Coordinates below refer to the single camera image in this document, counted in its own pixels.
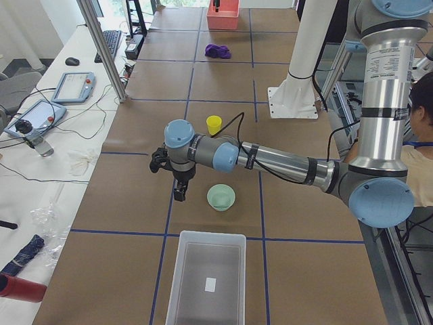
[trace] person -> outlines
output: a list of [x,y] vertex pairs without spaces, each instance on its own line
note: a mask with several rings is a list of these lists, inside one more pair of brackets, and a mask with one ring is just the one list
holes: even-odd
[[[415,207],[433,206],[433,72],[414,83],[411,90],[410,123],[418,141],[402,147],[401,160],[407,166],[407,185]],[[357,156],[358,143],[350,149],[345,163]]]

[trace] red container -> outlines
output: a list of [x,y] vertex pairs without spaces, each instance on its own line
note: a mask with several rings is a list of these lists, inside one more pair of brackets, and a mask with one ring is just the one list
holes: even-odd
[[0,297],[38,303],[42,301],[46,290],[44,284],[0,274]]
[[221,0],[219,11],[215,12],[213,0],[210,0],[208,14],[209,29],[236,30],[239,18],[239,0]]

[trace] person's shirt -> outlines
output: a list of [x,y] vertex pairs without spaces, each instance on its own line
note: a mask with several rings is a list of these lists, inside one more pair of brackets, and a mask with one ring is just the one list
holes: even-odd
[[412,190],[415,206],[433,206],[433,160],[413,146],[403,146],[401,160],[408,169],[406,182]]

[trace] yellow cup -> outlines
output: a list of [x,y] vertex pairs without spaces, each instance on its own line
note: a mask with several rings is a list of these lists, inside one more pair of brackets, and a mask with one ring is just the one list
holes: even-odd
[[206,124],[208,125],[209,134],[214,135],[216,132],[221,130],[223,120],[217,115],[211,115],[206,119]]

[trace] keyboard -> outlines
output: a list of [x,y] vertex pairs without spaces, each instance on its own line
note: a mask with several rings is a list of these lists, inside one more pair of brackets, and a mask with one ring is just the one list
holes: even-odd
[[[104,39],[106,40],[108,49],[110,50],[111,57],[114,58],[116,56],[117,48],[119,46],[120,39],[122,38],[121,30],[105,30],[102,32],[104,35]],[[96,53],[95,63],[101,63],[102,59],[98,53]]]

